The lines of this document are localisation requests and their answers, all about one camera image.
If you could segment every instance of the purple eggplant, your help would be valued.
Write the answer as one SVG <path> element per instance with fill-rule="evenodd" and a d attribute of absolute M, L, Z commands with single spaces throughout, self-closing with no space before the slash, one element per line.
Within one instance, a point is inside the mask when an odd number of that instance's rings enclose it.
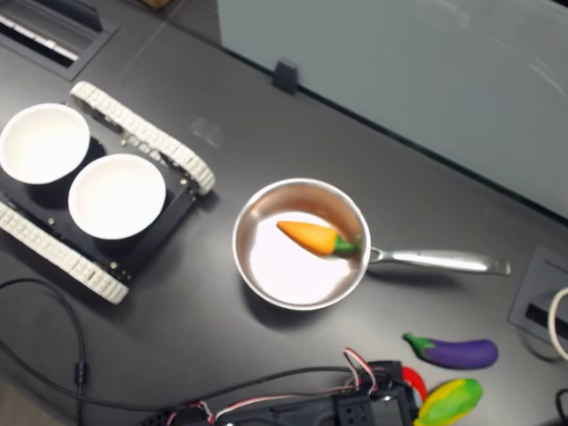
<path fill-rule="evenodd" d="M 499 350 L 491 340 L 469 342 L 440 342 L 439 340 L 404 335 L 418 357 L 441 367 L 470 370 L 486 368 L 499 358 Z"/>

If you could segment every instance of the stainless steel pot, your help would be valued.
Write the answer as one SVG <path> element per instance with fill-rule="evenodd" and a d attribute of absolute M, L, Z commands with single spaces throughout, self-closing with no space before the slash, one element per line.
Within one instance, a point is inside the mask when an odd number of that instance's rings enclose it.
<path fill-rule="evenodd" d="M 334 227 L 359 244 L 349 258 L 319 257 L 276 227 L 279 220 Z M 369 264 L 396 262 L 457 272 L 508 275 L 509 263 L 450 250 L 386 251 L 371 247 L 367 222 L 351 198 L 314 179 L 271 184 L 244 206 L 233 230 L 233 255 L 242 278 L 264 300 L 310 311 L 339 302 L 359 284 Z"/>

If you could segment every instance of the white bowl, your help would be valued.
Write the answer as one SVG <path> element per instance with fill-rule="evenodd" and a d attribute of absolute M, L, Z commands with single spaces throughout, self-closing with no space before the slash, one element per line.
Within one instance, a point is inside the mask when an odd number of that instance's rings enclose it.
<path fill-rule="evenodd" d="M 69 212 L 82 231 L 121 240 L 144 231 L 161 213 L 166 183 L 136 155 L 115 154 L 87 165 L 69 190 Z"/>
<path fill-rule="evenodd" d="M 31 106 L 14 115 L 0 134 L 0 167 L 25 184 L 49 184 L 81 164 L 90 140 L 89 125 L 73 108 Z"/>

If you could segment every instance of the carrot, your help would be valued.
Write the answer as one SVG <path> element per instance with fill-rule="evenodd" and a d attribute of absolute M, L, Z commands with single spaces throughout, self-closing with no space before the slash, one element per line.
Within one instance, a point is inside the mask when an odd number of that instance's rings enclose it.
<path fill-rule="evenodd" d="M 327 226 L 286 220 L 280 220 L 276 226 L 292 240 L 316 255 L 345 255 L 354 250 L 352 244 L 341 238 L 335 229 Z"/>

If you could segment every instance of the dark gray table surface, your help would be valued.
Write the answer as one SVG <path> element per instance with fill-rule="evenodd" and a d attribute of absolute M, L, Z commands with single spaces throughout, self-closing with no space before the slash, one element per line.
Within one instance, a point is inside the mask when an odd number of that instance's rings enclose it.
<path fill-rule="evenodd" d="M 464 426 L 540 425 L 555 418 L 553 398 L 568 384 L 566 364 L 535 357 L 507 317 L 535 246 L 568 254 L 568 229 L 313 99 L 275 90 L 265 75 L 138 7 L 97 3 L 121 29 L 79 78 L 184 140 L 215 171 L 217 185 L 119 306 L 0 234 L 0 279 L 43 275 L 67 291 L 85 328 L 89 395 L 167 402 L 284 369 L 342 365 L 342 349 L 350 346 L 368 359 L 417 367 L 429 386 L 477 378 L 485 395 Z M 0 124 L 24 107 L 66 99 L 71 86 L 0 48 Z M 217 126 L 215 144 L 192 134 L 199 119 Z M 513 273 L 500 278 L 390 267 L 369 273 L 326 310 L 274 309 L 245 288 L 231 234 L 255 191 L 291 177 L 342 188 L 360 206 L 378 247 L 475 250 L 508 258 Z M 401 339 L 406 331 L 446 340 L 491 338 L 501 359 L 475 372 L 430 366 Z M 72 387 L 75 338 L 42 290 L 21 286 L 0 294 L 0 335 L 33 366 Z M 4 355 L 0 368 L 72 423 L 71 400 Z M 297 377 L 213 405 L 255 392 L 321 389 L 337 379 Z M 88 425 L 129 425 L 146 416 L 94 406 L 85 415 Z"/>

